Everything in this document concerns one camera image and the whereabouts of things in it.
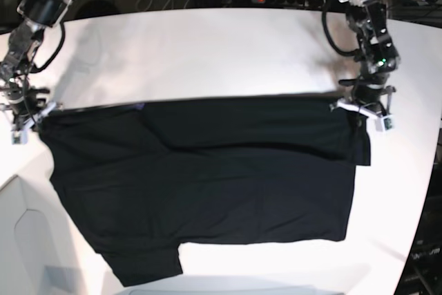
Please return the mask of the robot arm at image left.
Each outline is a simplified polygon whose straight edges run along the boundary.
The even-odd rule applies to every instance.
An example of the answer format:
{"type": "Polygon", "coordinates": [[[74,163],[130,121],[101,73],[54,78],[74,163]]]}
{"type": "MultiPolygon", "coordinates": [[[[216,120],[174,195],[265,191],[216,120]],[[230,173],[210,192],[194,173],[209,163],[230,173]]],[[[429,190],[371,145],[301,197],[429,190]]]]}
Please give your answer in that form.
{"type": "Polygon", "coordinates": [[[1,94],[6,103],[1,111],[10,111],[11,140],[13,144],[25,144],[28,132],[38,127],[40,121],[56,109],[57,103],[47,102],[42,96],[47,88],[34,88],[29,75],[47,69],[57,56],[54,52],[43,66],[35,64],[35,55],[44,41],[48,28],[59,26],[66,32],[63,18],[75,0],[21,0],[17,7],[22,22],[10,33],[8,49],[1,61],[1,94]]]}

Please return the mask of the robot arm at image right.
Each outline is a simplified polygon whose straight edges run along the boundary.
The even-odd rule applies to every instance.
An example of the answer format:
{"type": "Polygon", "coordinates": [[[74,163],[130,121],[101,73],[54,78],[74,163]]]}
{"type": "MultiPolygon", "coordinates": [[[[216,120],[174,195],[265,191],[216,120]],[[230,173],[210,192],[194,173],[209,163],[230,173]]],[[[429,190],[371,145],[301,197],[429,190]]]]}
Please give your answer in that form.
{"type": "Polygon", "coordinates": [[[387,85],[387,81],[398,68],[400,56],[387,29],[385,5],[381,0],[326,0],[321,21],[329,45],[360,66],[355,78],[339,81],[340,86],[349,88],[349,96],[339,99],[332,108],[356,112],[373,120],[377,131],[391,130],[394,123],[390,107],[396,89],[387,85]],[[327,13],[336,1],[345,5],[347,25],[358,42],[355,50],[340,49],[330,34],[327,13]]]}

